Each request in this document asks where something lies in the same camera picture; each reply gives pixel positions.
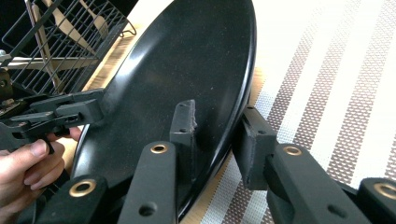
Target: dish rack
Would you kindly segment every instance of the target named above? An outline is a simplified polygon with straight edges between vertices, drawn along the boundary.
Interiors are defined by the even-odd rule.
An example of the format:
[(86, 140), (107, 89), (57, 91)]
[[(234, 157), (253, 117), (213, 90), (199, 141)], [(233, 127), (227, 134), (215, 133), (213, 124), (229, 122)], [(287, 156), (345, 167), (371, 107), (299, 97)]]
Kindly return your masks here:
[(0, 67), (27, 95), (81, 91), (129, 23), (107, 0), (24, 3), (26, 11), (2, 38), (11, 51), (0, 52)]

